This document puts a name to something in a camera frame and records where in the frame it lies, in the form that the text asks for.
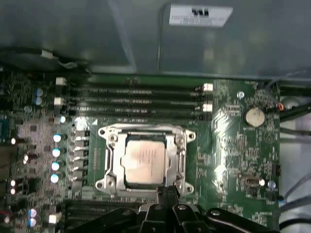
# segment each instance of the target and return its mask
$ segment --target green circuit board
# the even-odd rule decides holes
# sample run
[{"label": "green circuit board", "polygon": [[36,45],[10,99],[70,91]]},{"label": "green circuit board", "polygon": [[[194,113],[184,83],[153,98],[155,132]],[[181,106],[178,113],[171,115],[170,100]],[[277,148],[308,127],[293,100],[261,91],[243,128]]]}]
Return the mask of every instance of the green circuit board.
[{"label": "green circuit board", "polygon": [[[49,106],[53,104],[57,95],[55,85],[52,84],[56,77],[66,79],[66,91],[61,93],[66,102],[70,102],[70,93],[78,93],[74,97],[74,102],[83,102],[79,108],[81,111],[70,114],[66,111],[63,115],[67,121],[62,124],[55,124],[51,118],[55,118],[55,109]],[[265,90],[259,88],[261,82],[244,80],[223,80],[206,79],[200,77],[164,77],[164,76],[143,76],[143,75],[45,75],[40,81],[26,81],[20,78],[12,80],[16,85],[26,86],[21,91],[21,96],[28,96],[33,100],[36,88],[42,88],[45,95],[45,104],[33,106],[30,114],[25,114],[24,107],[28,100],[19,102],[16,113],[11,117],[23,118],[24,124],[17,128],[18,135],[30,137],[31,144],[36,145],[37,153],[40,157],[36,162],[28,164],[27,169],[21,169],[21,161],[12,165],[12,176],[21,174],[40,177],[40,182],[36,194],[27,196],[29,199],[28,208],[33,205],[44,205],[49,203],[49,208],[42,213],[41,222],[47,221],[48,215],[55,212],[56,206],[65,200],[87,201],[90,204],[99,203],[94,206],[91,212],[100,215],[102,212],[100,203],[117,203],[118,205],[130,203],[153,203],[152,198],[133,197],[112,197],[109,194],[100,192],[95,188],[95,182],[104,177],[106,141],[99,137],[98,130],[103,126],[115,123],[139,123],[139,124],[172,124],[181,126],[184,129],[196,133],[196,139],[187,144],[186,158],[186,182],[194,187],[194,191],[182,197],[181,202],[189,205],[198,205],[202,210],[212,207],[221,207],[262,225],[272,227],[272,212],[278,208],[276,196],[279,185],[279,115],[274,110],[274,104],[266,94]],[[161,84],[171,91],[179,91],[183,88],[202,87],[210,84],[212,90],[209,93],[209,102],[212,102],[212,110],[208,117],[191,118],[176,117],[170,119],[166,117],[140,117],[140,116],[112,116],[105,114],[94,114],[91,110],[98,107],[95,105],[105,100],[98,90],[107,86],[127,86],[131,89],[136,86],[152,88]],[[95,96],[86,96],[86,93],[95,93]],[[273,95],[278,99],[279,90],[275,86]],[[245,120],[245,113],[251,109],[260,109],[264,113],[264,121],[259,126],[250,125]],[[35,134],[29,133],[29,127],[37,126]],[[84,178],[83,187],[75,189],[72,182],[72,144],[74,144],[74,132],[78,130],[88,130],[90,132],[87,140],[88,164],[87,173]],[[54,143],[52,138],[55,133],[67,135],[66,140]],[[67,153],[57,159],[51,155],[51,150],[47,146],[58,148],[68,148]],[[64,178],[57,184],[50,181],[51,163],[56,160],[64,161]],[[10,197],[9,201],[16,201],[18,196]],[[77,216],[73,220],[85,221],[88,217],[86,212],[74,207]],[[48,232],[47,227],[41,225],[36,228],[27,227],[32,232]]]}]

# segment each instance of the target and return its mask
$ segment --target screw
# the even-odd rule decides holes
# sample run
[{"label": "screw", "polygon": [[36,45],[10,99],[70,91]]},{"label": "screw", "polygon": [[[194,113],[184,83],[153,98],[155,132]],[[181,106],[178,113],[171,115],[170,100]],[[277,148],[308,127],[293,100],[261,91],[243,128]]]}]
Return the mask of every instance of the screw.
[{"label": "screw", "polygon": [[220,215],[219,211],[217,211],[217,210],[212,210],[210,213],[212,215],[214,215],[214,216],[219,216]]},{"label": "screw", "polygon": [[187,207],[186,207],[185,205],[179,205],[178,208],[179,208],[180,210],[185,210]]},{"label": "screw", "polygon": [[112,141],[112,142],[117,141],[117,139],[118,139],[118,137],[117,137],[115,134],[111,134],[111,135],[109,136],[109,140]]},{"label": "screw", "polygon": [[176,143],[177,145],[182,145],[182,144],[184,143],[183,137],[177,136],[177,137],[175,138],[175,143]]},{"label": "screw", "polygon": [[238,97],[240,100],[243,99],[244,96],[245,96],[245,94],[244,94],[244,92],[242,92],[242,91],[239,91],[239,92],[237,93],[237,97]]}]

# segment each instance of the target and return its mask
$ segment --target gray cable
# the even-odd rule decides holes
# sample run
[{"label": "gray cable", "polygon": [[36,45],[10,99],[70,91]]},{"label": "gray cable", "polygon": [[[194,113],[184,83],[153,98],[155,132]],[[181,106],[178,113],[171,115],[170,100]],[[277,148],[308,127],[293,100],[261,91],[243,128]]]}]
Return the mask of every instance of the gray cable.
[{"label": "gray cable", "polygon": [[298,187],[303,185],[308,180],[311,180],[311,172],[304,175],[293,187],[291,187],[283,196],[285,200],[287,200],[288,196],[292,194]]},{"label": "gray cable", "polygon": [[299,198],[297,200],[291,201],[291,202],[281,206],[278,210],[276,210],[272,214],[273,229],[276,231],[280,230],[279,229],[279,219],[280,219],[281,213],[286,212],[288,210],[296,209],[296,208],[299,208],[299,207],[305,206],[305,205],[311,205],[311,195],[303,197],[303,198]]}]

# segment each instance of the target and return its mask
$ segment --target electrolytic capacitor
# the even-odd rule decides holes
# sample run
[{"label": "electrolytic capacitor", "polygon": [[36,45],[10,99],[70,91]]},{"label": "electrolytic capacitor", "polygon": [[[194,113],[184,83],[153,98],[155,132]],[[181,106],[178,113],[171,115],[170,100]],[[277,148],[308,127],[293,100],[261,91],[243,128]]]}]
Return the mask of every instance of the electrolytic capacitor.
[{"label": "electrolytic capacitor", "polygon": [[35,90],[35,95],[38,97],[41,97],[41,96],[45,95],[45,92],[42,90],[42,88],[37,88]]},{"label": "electrolytic capacitor", "polygon": [[57,183],[59,180],[61,180],[64,177],[62,172],[56,172],[55,174],[51,175],[51,182],[52,183]]},{"label": "electrolytic capacitor", "polygon": [[31,208],[29,211],[28,211],[28,217],[31,218],[31,217],[36,217],[36,216],[39,216],[40,215],[40,212],[41,212],[41,208],[39,206],[36,206],[34,208]]},{"label": "electrolytic capacitor", "polygon": [[43,103],[43,99],[41,97],[36,97],[34,99],[34,104],[35,105],[40,106],[40,105],[42,105],[42,103]]},{"label": "electrolytic capacitor", "polygon": [[58,171],[59,169],[61,169],[64,166],[64,162],[61,160],[57,160],[56,162],[53,162],[51,164],[51,169],[53,171]]},{"label": "electrolytic capacitor", "polygon": [[40,217],[36,216],[36,217],[32,217],[28,220],[27,224],[29,227],[34,227],[38,222],[40,221]]},{"label": "electrolytic capacitor", "polygon": [[25,143],[25,142],[26,142],[26,140],[24,138],[13,137],[11,139],[11,144],[12,145],[22,144],[22,143]]},{"label": "electrolytic capacitor", "polygon": [[30,161],[35,160],[37,158],[38,158],[37,154],[25,154],[24,159],[23,159],[23,163],[24,164],[29,163]]},{"label": "electrolytic capacitor", "polygon": [[65,148],[54,148],[54,149],[52,150],[52,155],[53,155],[55,158],[57,158],[57,157],[59,157],[60,155],[66,153],[66,151],[67,151],[67,150],[66,150]]},{"label": "electrolytic capacitor", "polygon": [[2,223],[5,223],[5,224],[10,223],[9,215],[5,215],[5,214],[0,215],[0,224],[2,224]]},{"label": "electrolytic capacitor", "polygon": [[67,136],[65,134],[61,134],[61,133],[56,133],[53,136],[53,141],[54,142],[60,142],[62,140],[66,140]]},{"label": "electrolytic capacitor", "polygon": [[14,179],[14,180],[11,180],[10,185],[12,187],[19,186],[21,183],[23,183],[23,181],[24,181],[24,178]]}]

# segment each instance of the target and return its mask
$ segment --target microchip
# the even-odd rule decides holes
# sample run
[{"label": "microchip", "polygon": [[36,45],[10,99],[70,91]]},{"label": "microchip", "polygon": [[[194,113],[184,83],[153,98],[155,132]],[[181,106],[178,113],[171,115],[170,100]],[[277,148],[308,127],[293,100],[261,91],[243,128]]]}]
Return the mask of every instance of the microchip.
[{"label": "microchip", "polygon": [[50,209],[50,204],[43,204],[42,208],[44,210],[49,210]]},{"label": "microchip", "polygon": [[159,141],[131,140],[121,160],[126,181],[135,184],[163,183],[165,145]]},{"label": "microchip", "polygon": [[35,168],[30,168],[29,169],[29,174],[35,174]]},{"label": "microchip", "polygon": [[272,164],[272,175],[274,175],[274,176],[280,176],[281,175],[280,164]]},{"label": "microchip", "polygon": [[30,130],[30,132],[36,132],[37,131],[37,126],[36,125],[31,125],[29,130]]},{"label": "microchip", "polygon": [[49,146],[49,145],[44,146],[43,151],[44,152],[50,152],[51,151],[51,146]]}]

